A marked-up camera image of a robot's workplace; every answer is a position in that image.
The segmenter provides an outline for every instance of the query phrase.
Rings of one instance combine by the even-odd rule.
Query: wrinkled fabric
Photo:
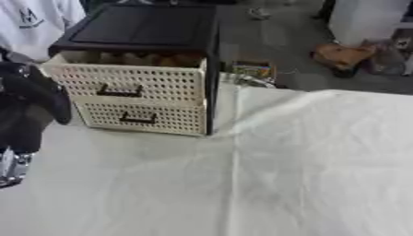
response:
[[[413,98],[223,85],[210,137],[52,125],[2,235],[412,235]]]

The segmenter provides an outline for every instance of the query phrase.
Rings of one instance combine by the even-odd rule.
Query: drawer handle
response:
[[[127,98],[142,98],[143,86],[139,85],[136,88],[136,92],[110,92],[107,91],[109,85],[103,84],[99,91],[96,92],[98,96],[113,96],[113,97],[127,97]]]
[[[158,116],[153,113],[149,119],[132,119],[128,118],[129,113],[124,112],[121,118],[119,118],[120,122],[129,122],[129,123],[141,123],[141,124],[155,124],[157,122]]]

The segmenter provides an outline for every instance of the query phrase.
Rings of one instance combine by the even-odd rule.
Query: white woven drawer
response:
[[[76,106],[87,126],[203,136],[206,134],[204,106],[161,106],[89,98]]]
[[[119,100],[202,105],[205,73],[201,68],[73,64],[79,53],[56,55],[41,66],[46,75],[67,87],[72,100],[114,96]]]

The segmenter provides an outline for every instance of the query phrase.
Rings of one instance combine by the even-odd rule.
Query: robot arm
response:
[[[41,148],[41,121],[29,115],[42,107],[59,124],[72,119],[67,91],[34,65],[0,63],[0,189],[23,181]]]

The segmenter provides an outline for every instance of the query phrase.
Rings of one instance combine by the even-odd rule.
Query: floor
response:
[[[298,0],[285,6],[285,0],[266,0],[272,18],[250,20],[248,0],[233,6],[219,6],[221,56],[225,62],[236,59],[268,60],[277,66],[278,83],[290,89],[346,89],[397,94],[413,94],[413,77],[380,77],[360,71],[352,79],[341,79],[318,65],[309,52],[319,43],[331,41],[325,25],[310,18],[322,0]]]

